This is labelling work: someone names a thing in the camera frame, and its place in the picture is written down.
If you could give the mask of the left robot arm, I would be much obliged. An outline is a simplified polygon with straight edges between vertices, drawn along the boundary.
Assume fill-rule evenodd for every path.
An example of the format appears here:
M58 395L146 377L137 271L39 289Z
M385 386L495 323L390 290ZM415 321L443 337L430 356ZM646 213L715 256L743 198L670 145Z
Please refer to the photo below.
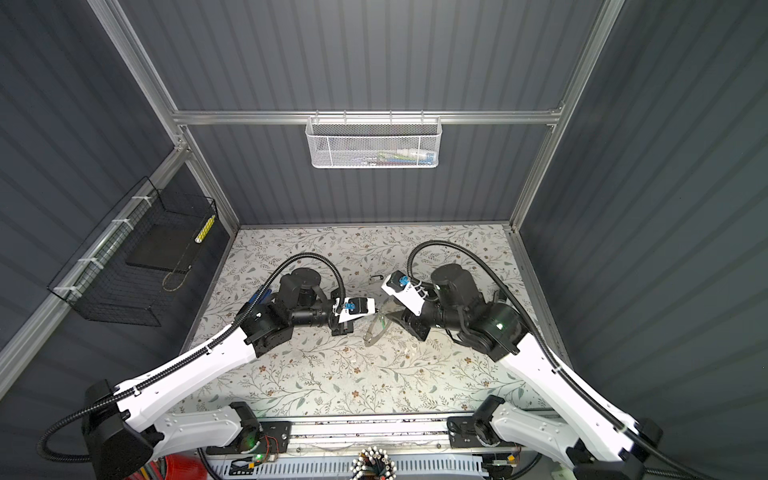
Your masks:
M196 348L116 386L93 384L82 409L48 427L36 445L49 462L89 464L99 479L124 479L160 457L206 447L251 452L266 444L245 402L213 411L172 408L221 375L288 342L298 327L326 327L336 336L374 313L372 298L350 297L327 257L302 252L283 261L234 320Z

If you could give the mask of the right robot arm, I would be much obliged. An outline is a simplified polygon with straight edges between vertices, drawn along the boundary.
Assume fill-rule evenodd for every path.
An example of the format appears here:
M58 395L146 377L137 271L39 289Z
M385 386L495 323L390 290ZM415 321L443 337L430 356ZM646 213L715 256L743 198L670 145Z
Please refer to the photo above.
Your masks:
M456 345L487 356L523 380L560 417L542 418L490 395L472 416L482 444L525 445L569 468L577 479L641 479L651 457L685 479L704 478L659 450L663 431L658 424L616 407L563 362L510 288L478 255L449 241L439 243L476 263L498 287L498 300L485 300L473 275L457 263L439 266L427 282L417 279L415 257L433 244L417 245L406 269L383 281L383 291L405 308L398 324L420 340L436 328L445 330Z

